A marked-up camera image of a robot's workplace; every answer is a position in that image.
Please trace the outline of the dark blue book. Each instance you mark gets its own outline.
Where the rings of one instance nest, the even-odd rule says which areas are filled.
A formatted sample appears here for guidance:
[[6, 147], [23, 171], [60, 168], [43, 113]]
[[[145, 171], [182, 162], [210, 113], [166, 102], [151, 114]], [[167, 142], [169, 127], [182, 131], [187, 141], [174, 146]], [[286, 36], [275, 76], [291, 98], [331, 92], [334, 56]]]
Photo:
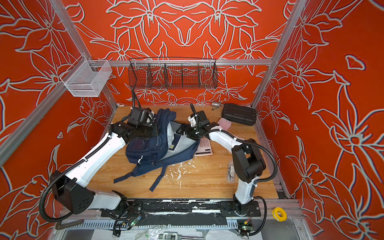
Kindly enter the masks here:
[[177, 148], [181, 138], [182, 138], [182, 135], [177, 134], [177, 133], [174, 134], [173, 141], [172, 141], [172, 143], [171, 143], [171, 145], [169, 147], [170, 151], [175, 151], [176, 150], [176, 148]]

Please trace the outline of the navy blue backpack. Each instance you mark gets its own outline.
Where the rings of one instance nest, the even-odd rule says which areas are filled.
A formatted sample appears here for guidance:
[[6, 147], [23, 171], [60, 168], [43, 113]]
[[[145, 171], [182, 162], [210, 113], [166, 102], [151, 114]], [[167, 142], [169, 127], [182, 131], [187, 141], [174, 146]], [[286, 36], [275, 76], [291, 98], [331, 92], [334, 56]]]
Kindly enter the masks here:
[[155, 123], [159, 134], [150, 139], [135, 139], [128, 143], [126, 156], [129, 162], [135, 164], [136, 167], [130, 173], [114, 179], [115, 184], [161, 168], [162, 172], [150, 187], [150, 191], [153, 192], [165, 175], [168, 166], [191, 160], [194, 157], [200, 140], [194, 141], [185, 135], [182, 135], [175, 151], [169, 150], [174, 134], [181, 126], [181, 123], [175, 121], [176, 116], [177, 113], [170, 109], [158, 110], [155, 114]]

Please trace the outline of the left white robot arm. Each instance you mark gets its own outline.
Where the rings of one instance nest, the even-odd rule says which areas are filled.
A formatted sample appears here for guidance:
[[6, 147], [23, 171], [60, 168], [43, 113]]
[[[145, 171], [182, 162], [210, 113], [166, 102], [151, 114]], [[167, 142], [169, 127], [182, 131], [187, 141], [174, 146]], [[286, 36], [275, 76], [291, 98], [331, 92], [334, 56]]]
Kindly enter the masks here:
[[[110, 211], [109, 217], [116, 219], [129, 207], [126, 197], [118, 192], [105, 193], [87, 188], [99, 169], [120, 149], [135, 139], [149, 139], [158, 135], [156, 124], [132, 126], [117, 122], [108, 126], [107, 133], [75, 164], [63, 172], [56, 170], [50, 176], [49, 185], [43, 190], [39, 202], [39, 214], [43, 220], [55, 223], [78, 215], [86, 210]], [[49, 193], [70, 212], [63, 217], [51, 217], [46, 212]]]

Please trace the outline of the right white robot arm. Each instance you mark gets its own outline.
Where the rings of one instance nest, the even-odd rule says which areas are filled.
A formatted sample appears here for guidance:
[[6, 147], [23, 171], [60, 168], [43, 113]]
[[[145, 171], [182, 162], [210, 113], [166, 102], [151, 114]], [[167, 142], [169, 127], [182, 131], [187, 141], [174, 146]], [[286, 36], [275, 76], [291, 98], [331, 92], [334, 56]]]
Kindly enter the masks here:
[[[258, 183], [273, 180], [278, 173], [277, 162], [267, 148], [259, 145], [255, 140], [244, 140], [224, 130], [219, 124], [211, 123], [204, 111], [196, 111], [191, 105], [192, 114], [188, 117], [189, 125], [182, 130], [192, 140], [204, 137], [220, 144], [232, 153], [234, 169], [239, 178], [238, 188], [234, 194], [234, 211], [239, 216], [250, 212], [254, 200], [254, 191]], [[267, 178], [262, 178], [267, 164], [261, 154], [264, 152], [273, 163], [273, 171]]]

